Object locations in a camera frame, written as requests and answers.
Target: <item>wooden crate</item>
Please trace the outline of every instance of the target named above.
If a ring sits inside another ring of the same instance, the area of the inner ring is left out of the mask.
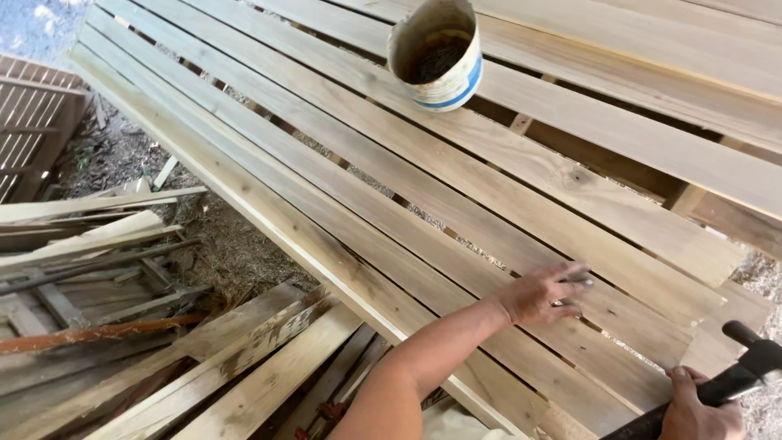
[[[76,74],[0,53],[0,203],[35,198],[85,107]]]
[[[500,333],[444,384],[487,426],[564,439],[570,420],[605,435],[670,393],[659,370],[606,336],[657,366],[689,359],[714,368],[735,355],[703,343],[720,338],[724,314],[753,326],[767,315],[768,301],[726,281],[742,249],[681,217],[712,194],[782,217],[768,190],[782,173],[758,158],[782,150],[774,122],[782,107],[768,97],[778,81],[761,60],[737,54],[759,80],[748,91],[747,78],[731,76],[733,60],[721,60],[724,71],[714,58],[695,66],[667,51],[641,61],[520,26],[503,9],[513,2],[482,0],[478,98],[433,115],[382,68],[389,23],[417,2],[251,2],[99,0],[70,56],[86,81],[391,344],[537,266],[589,262],[596,287],[579,302],[582,319]],[[714,55],[687,37],[718,19],[700,9],[677,15],[678,7],[657,11],[671,27],[660,42],[675,35]],[[680,23],[693,17],[697,26]],[[662,18],[649,15],[639,32]],[[731,20],[741,35],[718,39],[732,50],[763,46],[764,33],[779,37]],[[643,41],[622,43],[646,50]],[[703,71],[663,66],[671,63]]]

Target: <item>hammer handle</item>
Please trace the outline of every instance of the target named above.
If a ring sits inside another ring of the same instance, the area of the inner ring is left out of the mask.
[[[741,364],[723,371],[705,384],[698,386],[698,398],[707,406],[721,406],[743,391],[753,388],[758,378]],[[662,419],[671,402],[654,408],[601,440],[650,440],[662,433]]]

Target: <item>forearm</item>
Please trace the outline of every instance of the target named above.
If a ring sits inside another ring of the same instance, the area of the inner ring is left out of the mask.
[[[511,326],[508,313],[493,298],[446,315],[423,327],[394,348],[369,380],[404,375],[414,384],[419,400],[439,387],[481,343]]]

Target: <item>white cloth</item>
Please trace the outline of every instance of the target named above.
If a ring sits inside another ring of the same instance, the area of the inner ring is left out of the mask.
[[[483,426],[450,396],[426,409],[423,417],[423,440],[519,440],[501,429]]]

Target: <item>blue stripe on can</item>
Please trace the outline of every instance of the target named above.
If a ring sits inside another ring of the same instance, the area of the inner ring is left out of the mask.
[[[465,96],[467,96],[472,89],[475,88],[475,84],[478,83],[478,78],[480,77],[481,73],[481,67],[483,65],[483,56],[482,54],[478,54],[478,61],[475,63],[475,66],[472,67],[472,70],[470,70],[470,74],[467,76],[467,88],[459,94],[456,98],[449,99],[444,103],[422,103],[421,101],[418,101],[416,99],[413,99],[419,106],[424,107],[430,107],[430,108],[440,108],[440,107],[447,107],[452,106],[455,103],[458,103],[460,100],[464,99]]]

